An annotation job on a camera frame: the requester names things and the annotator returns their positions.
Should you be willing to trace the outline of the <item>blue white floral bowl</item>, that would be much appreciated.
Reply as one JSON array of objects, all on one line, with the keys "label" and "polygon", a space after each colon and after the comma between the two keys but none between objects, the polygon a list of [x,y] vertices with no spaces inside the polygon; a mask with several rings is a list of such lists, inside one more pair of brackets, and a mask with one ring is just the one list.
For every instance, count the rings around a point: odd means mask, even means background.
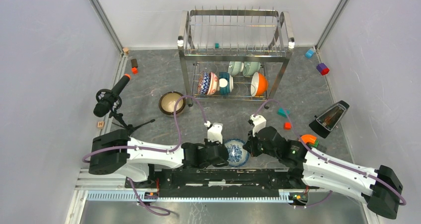
[{"label": "blue white floral bowl", "polygon": [[244,141],[229,139],[224,145],[228,151],[228,165],[230,167],[242,167],[248,161],[250,154],[243,148]]}]

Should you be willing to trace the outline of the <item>black patterned bowl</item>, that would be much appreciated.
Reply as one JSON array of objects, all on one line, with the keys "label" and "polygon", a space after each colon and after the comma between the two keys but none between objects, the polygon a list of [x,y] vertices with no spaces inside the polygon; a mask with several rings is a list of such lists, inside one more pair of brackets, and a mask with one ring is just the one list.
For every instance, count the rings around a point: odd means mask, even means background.
[{"label": "black patterned bowl", "polygon": [[177,101],[181,98],[183,94],[177,91],[170,91],[163,94],[159,100],[158,107],[159,110],[166,116],[173,117],[174,113],[179,115],[183,113],[187,101],[186,98],[181,99],[178,103]]}]

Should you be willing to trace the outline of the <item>stainless steel dish rack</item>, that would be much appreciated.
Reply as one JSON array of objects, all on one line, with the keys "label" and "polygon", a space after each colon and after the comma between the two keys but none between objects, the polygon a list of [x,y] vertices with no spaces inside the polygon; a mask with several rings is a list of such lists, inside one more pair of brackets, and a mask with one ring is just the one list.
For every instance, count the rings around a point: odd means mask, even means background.
[{"label": "stainless steel dish rack", "polygon": [[[177,38],[177,49],[186,94],[203,101],[261,102],[274,98],[295,48],[289,12],[275,9],[195,8],[185,10]],[[259,73],[270,87],[252,97],[252,76],[240,72],[233,77],[228,95],[198,94],[200,73],[227,72],[229,62],[259,62]]]}]

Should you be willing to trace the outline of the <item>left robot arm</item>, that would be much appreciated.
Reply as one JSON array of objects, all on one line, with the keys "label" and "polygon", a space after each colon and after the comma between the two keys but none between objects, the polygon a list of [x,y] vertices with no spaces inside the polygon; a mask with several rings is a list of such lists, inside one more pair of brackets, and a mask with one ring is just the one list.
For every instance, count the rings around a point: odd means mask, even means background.
[{"label": "left robot arm", "polygon": [[228,164],[228,150],[218,142],[204,144],[183,143],[173,146],[152,144],[132,138],[124,129],[95,137],[88,172],[93,175],[120,174],[138,182],[144,188],[152,187],[156,175],[151,164],[165,168],[220,167]]}]

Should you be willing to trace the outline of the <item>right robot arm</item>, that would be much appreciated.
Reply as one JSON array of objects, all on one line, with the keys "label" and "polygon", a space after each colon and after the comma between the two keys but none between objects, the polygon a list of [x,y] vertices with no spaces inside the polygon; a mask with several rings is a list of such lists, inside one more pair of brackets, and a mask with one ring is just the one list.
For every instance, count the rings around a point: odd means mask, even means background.
[{"label": "right robot arm", "polygon": [[287,166],[286,180],[292,188],[327,189],[360,201],[379,216],[397,218],[403,185],[390,167],[370,168],[343,161],[299,140],[287,140],[272,126],[250,132],[243,148],[251,156],[266,154]]}]

